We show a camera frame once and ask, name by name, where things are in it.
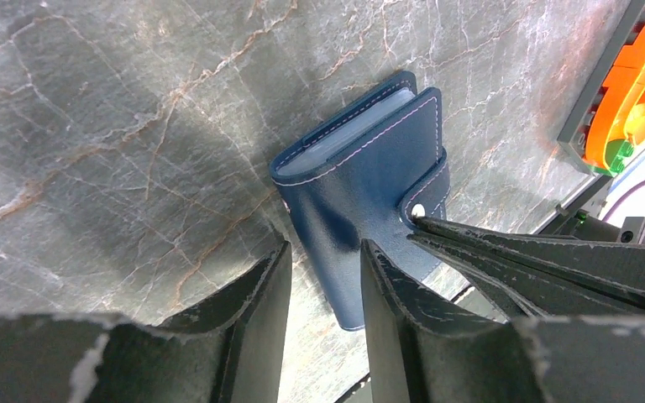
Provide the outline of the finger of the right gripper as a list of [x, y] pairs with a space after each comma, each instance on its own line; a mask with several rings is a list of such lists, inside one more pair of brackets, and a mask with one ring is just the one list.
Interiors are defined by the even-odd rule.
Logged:
[[500, 233], [418, 218], [408, 239], [507, 316], [645, 315], [645, 244]]

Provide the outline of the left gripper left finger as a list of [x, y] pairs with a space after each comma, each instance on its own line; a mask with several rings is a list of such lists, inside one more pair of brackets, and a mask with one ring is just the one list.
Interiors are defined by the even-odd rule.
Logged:
[[0, 402], [274, 402], [291, 245], [160, 325], [117, 313], [0, 315]]

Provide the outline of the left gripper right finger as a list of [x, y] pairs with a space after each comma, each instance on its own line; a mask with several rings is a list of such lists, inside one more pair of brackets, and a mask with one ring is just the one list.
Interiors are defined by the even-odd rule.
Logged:
[[645, 402], [645, 315], [494, 322], [360, 247], [376, 402]]

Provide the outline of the blue card holder wallet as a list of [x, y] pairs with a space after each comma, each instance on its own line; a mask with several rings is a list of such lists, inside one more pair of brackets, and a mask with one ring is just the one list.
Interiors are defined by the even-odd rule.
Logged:
[[437, 267], [406, 235], [414, 217], [446, 215], [442, 94], [398, 71], [278, 154], [270, 176], [339, 326], [362, 329], [363, 239], [417, 280]]

